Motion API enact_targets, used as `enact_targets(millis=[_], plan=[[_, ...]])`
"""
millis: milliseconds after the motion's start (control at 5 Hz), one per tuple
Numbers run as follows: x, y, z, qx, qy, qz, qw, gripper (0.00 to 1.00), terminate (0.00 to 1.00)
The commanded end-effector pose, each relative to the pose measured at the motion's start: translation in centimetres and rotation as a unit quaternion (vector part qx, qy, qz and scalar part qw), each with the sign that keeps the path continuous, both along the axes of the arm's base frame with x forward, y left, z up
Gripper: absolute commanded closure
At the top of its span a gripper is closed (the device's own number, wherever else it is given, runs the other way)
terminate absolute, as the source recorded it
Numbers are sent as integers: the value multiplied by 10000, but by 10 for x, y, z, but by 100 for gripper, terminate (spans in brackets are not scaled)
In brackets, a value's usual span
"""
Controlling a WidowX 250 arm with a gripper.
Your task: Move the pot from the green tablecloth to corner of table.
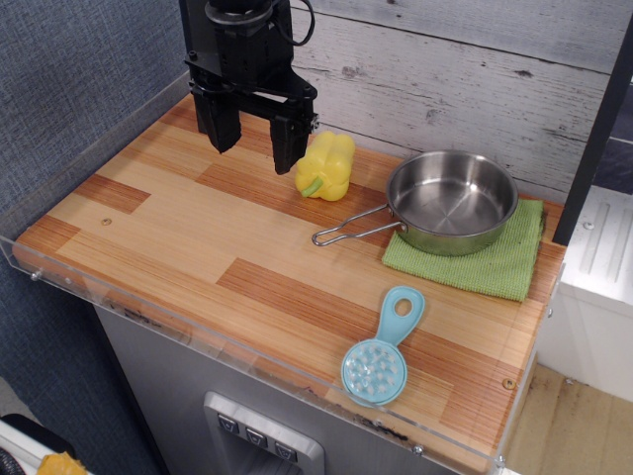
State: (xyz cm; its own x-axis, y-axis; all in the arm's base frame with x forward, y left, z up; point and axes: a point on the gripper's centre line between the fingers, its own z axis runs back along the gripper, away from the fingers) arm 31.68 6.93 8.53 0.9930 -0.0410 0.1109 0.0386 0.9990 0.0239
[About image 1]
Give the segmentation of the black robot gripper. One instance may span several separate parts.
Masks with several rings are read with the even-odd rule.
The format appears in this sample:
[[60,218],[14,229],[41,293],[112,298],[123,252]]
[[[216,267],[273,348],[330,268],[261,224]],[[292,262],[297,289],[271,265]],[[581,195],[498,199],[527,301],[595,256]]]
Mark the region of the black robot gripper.
[[242,95],[241,110],[270,121],[274,168],[288,173],[302,158],[317,124],[316,89],[292,68],[294,49],[312,38],[316,15],[304,3],[310,22],[294,32],[289,1],[207,1],[205,12],[216,39],[217,83],[211,90],[190,77],[197,117],[213,147],[224,153],[241,138],[239,110],[231,99]]

